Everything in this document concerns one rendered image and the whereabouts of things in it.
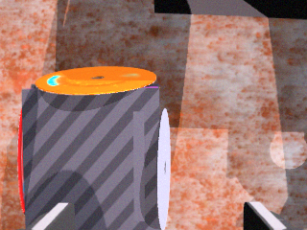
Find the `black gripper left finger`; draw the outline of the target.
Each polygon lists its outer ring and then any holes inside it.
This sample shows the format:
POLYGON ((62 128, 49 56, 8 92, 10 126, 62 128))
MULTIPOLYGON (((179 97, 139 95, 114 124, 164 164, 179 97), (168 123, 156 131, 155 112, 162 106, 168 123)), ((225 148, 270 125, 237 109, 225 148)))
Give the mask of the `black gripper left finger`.
POLYGON ((39 216, 26 229, 16 230, 75 230, 74 204, 58 203, 50 212, 39 216))

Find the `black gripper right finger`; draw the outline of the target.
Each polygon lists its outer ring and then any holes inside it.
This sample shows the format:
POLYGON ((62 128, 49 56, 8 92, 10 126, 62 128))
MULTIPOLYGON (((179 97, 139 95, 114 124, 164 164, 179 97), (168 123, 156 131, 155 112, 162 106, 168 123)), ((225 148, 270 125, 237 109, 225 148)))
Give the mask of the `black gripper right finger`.
POLYGON ((244 203, 244 230, 305 230, 293 228, 285 219, 269 211, 259 201, 244 203))

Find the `grey cd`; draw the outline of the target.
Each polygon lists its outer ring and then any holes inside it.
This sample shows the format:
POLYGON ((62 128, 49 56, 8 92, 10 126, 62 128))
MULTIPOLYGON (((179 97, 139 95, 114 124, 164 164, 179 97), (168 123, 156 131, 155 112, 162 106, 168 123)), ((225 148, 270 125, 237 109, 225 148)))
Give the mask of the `grey cd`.
POLYGON ((22 141, 22 107, 20 112, 19 130, 18 130, 18 181, 19 192, 22 210, 25 215, 25 203, 24 203, 24 175, 23 175, 23 141, 22 141))

